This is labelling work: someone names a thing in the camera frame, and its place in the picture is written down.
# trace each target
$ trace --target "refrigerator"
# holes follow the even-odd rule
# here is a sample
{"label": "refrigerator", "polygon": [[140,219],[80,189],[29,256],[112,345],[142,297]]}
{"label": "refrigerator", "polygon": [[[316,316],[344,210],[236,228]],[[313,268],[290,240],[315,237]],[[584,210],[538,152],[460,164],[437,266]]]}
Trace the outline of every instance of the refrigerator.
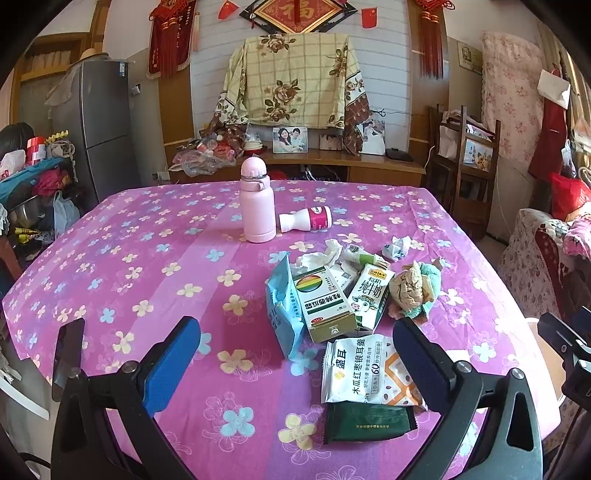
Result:
{"label": "refrigerator", "polygon": [[81,207],[91,211],[109,195],[141,186],[131,140],[128,63],[92,59],[82,62],[72,80],[72,95],[51,109],[56,132],[68,130]]}

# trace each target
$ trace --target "chinese flag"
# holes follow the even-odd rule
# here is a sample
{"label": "chinese flag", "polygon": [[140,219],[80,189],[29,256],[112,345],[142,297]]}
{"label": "chinese flag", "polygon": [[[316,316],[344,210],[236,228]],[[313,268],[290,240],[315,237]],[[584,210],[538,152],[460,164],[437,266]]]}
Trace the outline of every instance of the chinese flag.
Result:
{"label": "chinese flag", "polygon": [[220,20],[225,20],[230,15],[232,15],[236,10],[238,10],[238,5],[235,4],[234,2],[231,2],[230,0],[226,0],[223,3],[219,13],[217,14],[217,17]]}
{"label": "chinese flag", "polygon": [[363,28],[373,28],[378,24],[378,7],[361,9],[361,24]]}

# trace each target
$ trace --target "electrical outlet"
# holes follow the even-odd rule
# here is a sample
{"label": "electrical outlet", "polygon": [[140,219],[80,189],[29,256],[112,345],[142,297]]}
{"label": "electrical outlet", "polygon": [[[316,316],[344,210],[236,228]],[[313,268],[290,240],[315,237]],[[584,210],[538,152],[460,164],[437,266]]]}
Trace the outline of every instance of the electrical outlet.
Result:
{"label": "electrical outlet", "polygon": [[158,179],[160,181],[170,181],[170,172],[169,171],[159,171],[158,172]]}

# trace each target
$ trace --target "red clothing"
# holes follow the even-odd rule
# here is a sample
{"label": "red clothing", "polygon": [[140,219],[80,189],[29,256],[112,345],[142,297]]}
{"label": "red clothing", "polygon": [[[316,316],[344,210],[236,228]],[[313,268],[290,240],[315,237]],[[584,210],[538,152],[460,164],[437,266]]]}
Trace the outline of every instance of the red clothing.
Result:
{"label": "red clothing", "polygon": [[[552,74],[560,76],[558,69],[554,69]],[[538,180],[550,181],[550,173],[562,170],[562,149],[568,134],[564,114],[564,108],[544,99],[542,131],[528,170]]]}

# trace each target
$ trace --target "metal bowl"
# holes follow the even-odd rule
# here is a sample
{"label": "metal bowl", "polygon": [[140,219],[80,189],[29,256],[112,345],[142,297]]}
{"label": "metal bowl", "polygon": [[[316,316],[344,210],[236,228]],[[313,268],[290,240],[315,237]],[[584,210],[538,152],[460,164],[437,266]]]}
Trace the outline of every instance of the metal bowl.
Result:
{"label": "metal bowl", "polygon": [[46,205],[40,195],[35,195],[14,207],[8,214],[10,223],[22,228],[31,228],[45,217]]}

